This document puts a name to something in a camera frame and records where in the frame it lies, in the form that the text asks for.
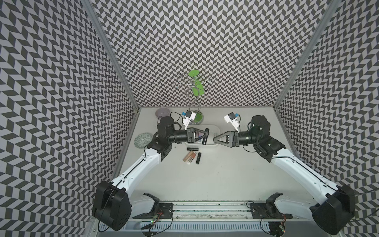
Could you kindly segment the black lipstick with gold band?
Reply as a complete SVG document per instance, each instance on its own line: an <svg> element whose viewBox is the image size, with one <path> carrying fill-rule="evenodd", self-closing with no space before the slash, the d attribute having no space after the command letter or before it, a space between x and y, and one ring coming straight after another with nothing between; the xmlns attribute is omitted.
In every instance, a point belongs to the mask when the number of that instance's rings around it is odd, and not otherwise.
<svg viewBox="0 0 379 237"><path fill-rule="evenodd" d="M204 135L204 138L202 139L202 145L206 145L208 138L208 133Z"/></svg>

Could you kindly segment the white plastic storage box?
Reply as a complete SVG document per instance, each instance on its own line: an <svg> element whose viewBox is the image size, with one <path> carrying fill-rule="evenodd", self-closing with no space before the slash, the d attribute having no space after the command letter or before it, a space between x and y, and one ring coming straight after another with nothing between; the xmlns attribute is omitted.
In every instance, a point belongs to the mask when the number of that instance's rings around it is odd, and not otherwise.
<svg viewBox="0 0 379 237"><path fill-rule="evenodd" d="M195 143L188 143L185 142L184 144L187 147L204 147L204 146L218 146L218 144L214 143L213 138L220 135L220 129L215 125L209 125L209 124L190 124L188 128L197 128L199 130L206 130L209 129L209 135L207 137L207 142L205 145L202 144L202 140L199 140Z"/></svg>

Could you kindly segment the pink and silver lipstick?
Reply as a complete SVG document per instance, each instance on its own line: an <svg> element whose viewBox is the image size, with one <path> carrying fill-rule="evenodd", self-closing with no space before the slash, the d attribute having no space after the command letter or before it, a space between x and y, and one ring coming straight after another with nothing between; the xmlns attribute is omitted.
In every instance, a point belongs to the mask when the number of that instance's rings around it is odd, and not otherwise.
<svg viewBox="0 0 379 237"><path fill-rule="evenodd" d="M193 153L191 154L190 158L188 159L187 164L191 164L195 157L196 157L196 153L193 152Z"/></svg>

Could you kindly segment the black lipstick with silver band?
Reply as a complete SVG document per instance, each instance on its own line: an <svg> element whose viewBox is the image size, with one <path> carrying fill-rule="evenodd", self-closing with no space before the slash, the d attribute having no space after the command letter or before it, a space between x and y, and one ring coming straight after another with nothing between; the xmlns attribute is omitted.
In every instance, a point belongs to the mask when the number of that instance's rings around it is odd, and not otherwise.
<svg viewBox="0 0 379 237"><path fill-rule="evenodd" d="M201 153L199 152L199 153L197 154L197 158L196 158L196 164L197 164L197 165L199 165L199 163L200 163L200 159L201 159Z"/></svg>

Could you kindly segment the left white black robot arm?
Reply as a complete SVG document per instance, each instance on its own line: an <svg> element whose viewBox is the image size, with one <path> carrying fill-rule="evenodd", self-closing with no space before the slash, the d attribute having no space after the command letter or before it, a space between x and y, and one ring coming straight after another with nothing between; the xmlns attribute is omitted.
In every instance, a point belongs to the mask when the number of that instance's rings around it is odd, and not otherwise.
<svg viewBox="0 0 379 237"><path fill-rule="evenodd" d="M172 117L161 118L142 156L118 177L103 181L96 187L92 216L100 223L118 231L131 217L158 212L157 197L144 193L140 200L132 201L132 193L143 178L166 158L174 143L195 143L209 135L208 131L193 127L176 130L175 123Z"/></svg>

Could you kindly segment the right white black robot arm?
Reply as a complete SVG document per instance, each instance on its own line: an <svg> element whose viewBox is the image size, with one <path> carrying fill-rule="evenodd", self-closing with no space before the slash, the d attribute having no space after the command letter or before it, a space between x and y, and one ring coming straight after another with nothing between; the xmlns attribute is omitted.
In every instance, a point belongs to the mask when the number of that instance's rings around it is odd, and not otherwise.
<svg viewBox="0 0 379 237"><path fill-rule="evenodd" d="M214 137L213 141L227 147L253 145L255 152L295 179L312 200L285 197L275 193L266 200L266 217L287 214L313 221L323 231L337 235L355 215L355 192L349 185L339 186L303 163L289 149L270 135L270 123L265 116L251 118L247 131L240 131L238 115L224 116L233 131Z"/></svg>

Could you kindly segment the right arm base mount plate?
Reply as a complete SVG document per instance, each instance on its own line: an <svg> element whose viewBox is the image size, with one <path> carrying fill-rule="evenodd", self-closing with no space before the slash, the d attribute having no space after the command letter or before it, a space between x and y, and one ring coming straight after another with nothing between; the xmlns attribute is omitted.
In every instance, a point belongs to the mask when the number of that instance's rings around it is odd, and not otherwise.
<svg viewBox="0 0 379 237"><path fill-rule="evenodd" d="M274 204L265 202L248 202L246 206L250 209L253 219L293 219L292 214L283 214Z"/></svg>

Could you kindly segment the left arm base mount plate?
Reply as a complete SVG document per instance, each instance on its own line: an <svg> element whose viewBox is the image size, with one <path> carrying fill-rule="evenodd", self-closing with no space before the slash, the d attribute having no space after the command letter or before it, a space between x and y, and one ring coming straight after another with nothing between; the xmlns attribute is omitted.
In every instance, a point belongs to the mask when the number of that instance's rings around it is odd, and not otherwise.
<svg viewBox="0 0 379 237"><path fill-rule="evenodd" d="M174 203L171 202L159 203L158 205L155 205L153 207L153 210L151 212L134 216L133 219L152 220L155 216L160 216L159 220L171 219L173 217L173 214L171 213L171 211L173 210L173 206Z"/></svg>

